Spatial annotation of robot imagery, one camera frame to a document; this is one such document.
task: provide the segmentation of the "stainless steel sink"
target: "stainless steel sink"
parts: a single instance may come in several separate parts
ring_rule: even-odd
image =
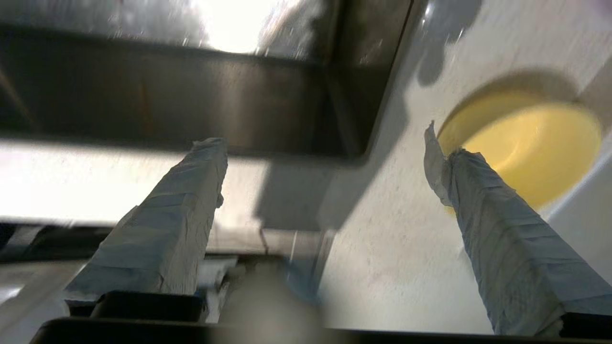
[[[3,136],[354,158],[410,0],[6,0]]]

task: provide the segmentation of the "yellow plastic bowl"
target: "yellow plastic bowl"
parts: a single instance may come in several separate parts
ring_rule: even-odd
[[[448,155],[480,152],[534,209],[553,201],[591,168],[601,143],[597,118],[576,104],[520,92],[464,105],[438,135]]]

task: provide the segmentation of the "white countertop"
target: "white countertop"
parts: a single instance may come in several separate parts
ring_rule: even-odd
[[[425,180],[423,132],[511,72],[553,70],[580,93],[612,55],[612,24],[590,1],[484,0],[460,33],[451,19],[439,23],[405,35],[364,166],[229,159],[217,230],[338,230],[322,284],[331,326],[491,333],[455,219]],[[0,216],[114,223],[181,158],[3,140]]]

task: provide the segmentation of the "white surface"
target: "white surface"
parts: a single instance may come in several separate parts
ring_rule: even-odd
[[[472,28],[446,45],[442,74],[429,86],[414,71],[441,38],[435,30],[415,32],[365,166],[230,158],[215,227],[239,231],[260,223],[258,203],[272,167],[296,184],[327,183],[318,208],[301,207],[307,197],[300,194],[288,196],[287,209],[278,212],[299,217],[301,209],[325,228],[341,225],[323,280],[330,325],[490,333],[457,225],[425,180],[423,130],[432,119],[440,125],[473,89],[513,71],[553,69],[582,90],[612,54],[612,29],[591,23],[590,11],[580,1],[486,0]],[[0,216],[114,223],[181,158],[2,141]],[[349,216],[339,220],[335,213],[353,193],[359,201],[344,204]]]
[[[612,284],[612,151],[554,209],[548,223]]]
[[[27,344],[46,321],[68,316],[61,291],[84,261],[17,263],[0,267],[3,286],[13,297],[0,305],[0,343]]]

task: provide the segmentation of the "sink basin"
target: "sink basin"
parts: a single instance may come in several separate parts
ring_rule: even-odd
[[[367,152],[409,0],[9,0],[4,136]]]
[[[527,91],[468,97],[438,135],[442,152],[481,153],[504,182],[539,210],[591,169],[601,144],[595,115]]]

